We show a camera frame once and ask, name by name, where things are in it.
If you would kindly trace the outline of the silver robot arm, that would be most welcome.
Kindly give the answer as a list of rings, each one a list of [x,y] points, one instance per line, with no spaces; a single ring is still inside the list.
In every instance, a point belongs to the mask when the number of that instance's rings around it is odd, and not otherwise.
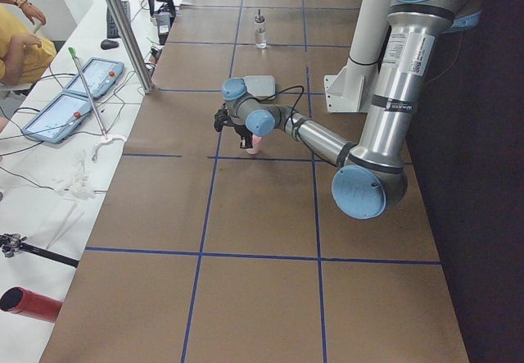
[[[370,219],[394,206],[408,183],[401,150],[417,110],[436,40],[476,26],[481,0],[363,0],[346,65],[326,77],[329,111],[363,111],[357,143],[250,94],[241,78],[223,83],[215,130],[235,129],[243,148],[276,129],[337,168],[332,196],[341,211]]]

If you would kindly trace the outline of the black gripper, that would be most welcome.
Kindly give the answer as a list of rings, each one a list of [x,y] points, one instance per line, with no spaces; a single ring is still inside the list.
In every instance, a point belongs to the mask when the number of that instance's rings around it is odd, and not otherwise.
[[[241,139],[240,148],[249,147],[249,142],[252,141],[252,132],[245,125],[236,124],[233,121],[233,118],[228,114],[227,109],[218,109],[215,113],[214,119],[214,129],[216,132],[220,133],[224,126],[234,128],[235,132]]]

